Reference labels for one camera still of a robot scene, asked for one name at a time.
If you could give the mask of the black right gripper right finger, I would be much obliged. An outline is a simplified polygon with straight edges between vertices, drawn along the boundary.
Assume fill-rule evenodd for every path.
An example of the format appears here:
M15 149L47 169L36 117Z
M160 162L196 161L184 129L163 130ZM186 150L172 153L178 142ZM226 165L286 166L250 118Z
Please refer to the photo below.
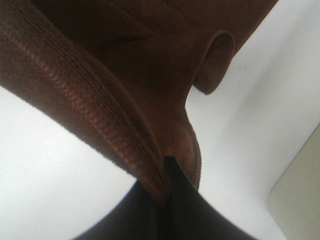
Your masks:
M175 157L164 157L164 170L171 182L169 211L177 240L253 238L224 218L199 194Z

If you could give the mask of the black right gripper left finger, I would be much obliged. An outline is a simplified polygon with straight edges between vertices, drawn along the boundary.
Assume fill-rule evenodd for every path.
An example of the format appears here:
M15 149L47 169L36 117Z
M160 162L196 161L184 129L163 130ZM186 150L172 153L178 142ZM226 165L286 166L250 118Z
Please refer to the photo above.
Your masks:
M137 181L120 203L76 240L171 240L168 212Z

